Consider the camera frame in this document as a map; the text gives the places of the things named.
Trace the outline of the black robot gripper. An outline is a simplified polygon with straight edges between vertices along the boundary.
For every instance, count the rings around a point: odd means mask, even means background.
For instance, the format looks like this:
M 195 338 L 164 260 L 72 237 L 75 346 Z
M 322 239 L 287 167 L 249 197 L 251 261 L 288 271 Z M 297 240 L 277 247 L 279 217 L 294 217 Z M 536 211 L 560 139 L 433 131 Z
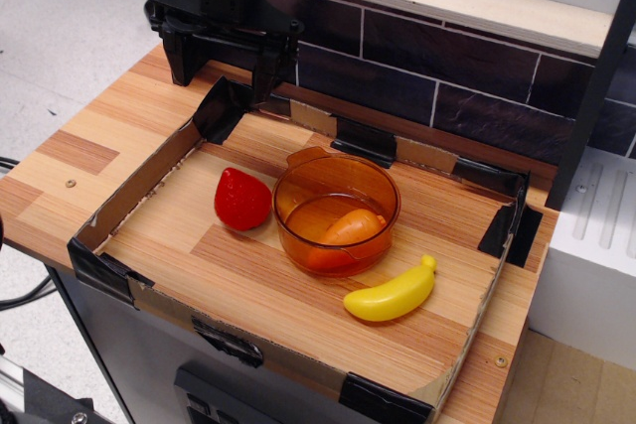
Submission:
M 272 91 L 294 72 L 300 21 L 267 0 L 151 0 L 162 20 L 172 80 L 188 86 L 208 62 L 207 44 L 263 50 L 252 71 L 252 104 L 267 103 Z

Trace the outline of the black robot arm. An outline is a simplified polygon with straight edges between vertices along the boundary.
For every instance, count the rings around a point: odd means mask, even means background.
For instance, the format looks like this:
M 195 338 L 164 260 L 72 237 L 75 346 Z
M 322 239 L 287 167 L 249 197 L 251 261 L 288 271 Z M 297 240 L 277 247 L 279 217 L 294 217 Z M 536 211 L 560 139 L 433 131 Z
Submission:
M 268 0 L 147 0 L 144 9 L 178 85 L 188 85 L 218 48 L 238 49 L 255 57 L 252 102 L 261 105 L 296 64 L 304 25 Z

